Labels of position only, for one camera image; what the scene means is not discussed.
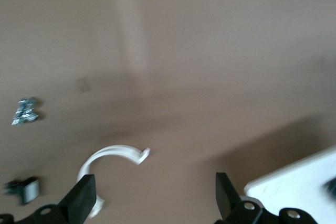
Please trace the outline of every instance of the white curved object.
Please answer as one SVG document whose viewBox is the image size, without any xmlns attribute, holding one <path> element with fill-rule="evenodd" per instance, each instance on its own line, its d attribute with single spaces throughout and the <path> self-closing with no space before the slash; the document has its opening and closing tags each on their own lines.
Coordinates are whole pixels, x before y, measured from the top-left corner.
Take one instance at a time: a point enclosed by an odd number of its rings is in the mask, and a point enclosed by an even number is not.
<svg viewBox="0 0 336 224">
<path fill-rule="evenodd" d="M 140 165 L 149 155 L 150 149 L 146 148 L 144 151 L 141 151 L 137 148 L 134 148 L 129 145 L 111 145 L 105 147 L 96 153 L 94 153 L 89 159 L 83 164 L 82 168 L 79 170 L 77 176 L 77 182 L 85 175 L 89 174 L 89 169 L 91 163 L 99 157 L 104 157 L 108 155 L 112 156 L 120 156 L 127 158 L 128 160 Z M 97 213 L 101 210 L 104 204 L 104 200 L 97 195 L 97 200 L 95 205 L 93 206 L 91 213 L 89 215 L 90 218 L 93 218 L 97 215 Z"/>
</svg>

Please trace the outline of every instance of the screw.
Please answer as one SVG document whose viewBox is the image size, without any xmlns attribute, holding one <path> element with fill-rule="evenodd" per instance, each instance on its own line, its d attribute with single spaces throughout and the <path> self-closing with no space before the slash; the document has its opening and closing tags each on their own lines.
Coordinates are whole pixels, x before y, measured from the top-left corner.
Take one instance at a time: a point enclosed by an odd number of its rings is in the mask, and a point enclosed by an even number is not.
<svg viewBox="0 0 336 224">
<path fill-rule="evenodd" d="M 294 210 L 289 210 L 287 211 L 287 214 L 289 217 L 293 218 L 293 219 L 300 219 L 300 214 Z"/>
<path fill-rule="evenodd" d="M 255 206 L 254 206 L 252 203 L 250 203 L 250 202 L 246 202 L 246 203 L 244 204 L 244 207 L 245 207 L 247 210 L 254 210 L 254 209 L 255 209 Z"/>
</svg>

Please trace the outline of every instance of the crumpled foil wrapper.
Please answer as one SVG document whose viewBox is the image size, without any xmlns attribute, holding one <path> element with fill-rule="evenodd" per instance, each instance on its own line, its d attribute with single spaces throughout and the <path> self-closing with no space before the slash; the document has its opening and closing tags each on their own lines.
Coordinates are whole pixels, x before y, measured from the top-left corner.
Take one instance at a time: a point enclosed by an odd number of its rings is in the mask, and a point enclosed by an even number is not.
<svg viewBox="0 0 336 224">
<path fill-rule="evenodd" d="M 12 125 L 23 125 L 37 120 L 38 115 L 33 112 L 35 104 L 36 100 L 33 98 L 23 98 L 19 101 L 19 108 L 13 117 Z"/>
</svg>

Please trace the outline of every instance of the beige surface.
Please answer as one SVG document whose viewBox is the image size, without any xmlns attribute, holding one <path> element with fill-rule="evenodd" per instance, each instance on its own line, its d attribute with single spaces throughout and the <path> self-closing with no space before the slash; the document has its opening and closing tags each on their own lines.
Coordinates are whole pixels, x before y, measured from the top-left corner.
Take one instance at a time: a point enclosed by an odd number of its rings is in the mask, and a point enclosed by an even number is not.
<svg viewBox="0 0 336 224">
<path fill-rule="evenodd" d="M 0 0 L 0 183 L 38 175 L 59 199 L 97 161 L 87 223 L 213 223 L 215 172 L 237 189 L 335 144 L 336 0 Z M 44 119 L 11 126 L 20 98 Z"/>
</svg>

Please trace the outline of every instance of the white plastic arc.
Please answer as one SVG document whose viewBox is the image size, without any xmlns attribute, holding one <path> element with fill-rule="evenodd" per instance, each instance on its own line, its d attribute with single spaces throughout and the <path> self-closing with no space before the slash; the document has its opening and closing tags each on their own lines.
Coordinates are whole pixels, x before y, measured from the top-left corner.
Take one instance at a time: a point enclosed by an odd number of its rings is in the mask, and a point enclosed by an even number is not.
<svg viewBox="0 0 336 224">
<path fill-rule="evenodd" d="M 140 165 L 149 155 L 150 149 L 146 148 L 144 151 L 141 151 L 137 148 L 134 148 L 129 145 L 111 145 L 105 147 L 96 153 L 94 153 L 89 159 L 83 164 L 82 168 L 79 170 L 77 182 L 85 175 L 89 174 L 89 169 L 91 163 L 99 157 L 104 157 L 108 155 L 112 156 L 120 156 L 127 158 L 128 160 L 134 162 L 137 165 Z M 89 215 L 90 218 L 97 215 L 97 213 L 101 210 L 103 206 L 104 200 L 97 195 L 97 200 L 95 205 L 93 206 L 91 213 Z"/>
</svg>

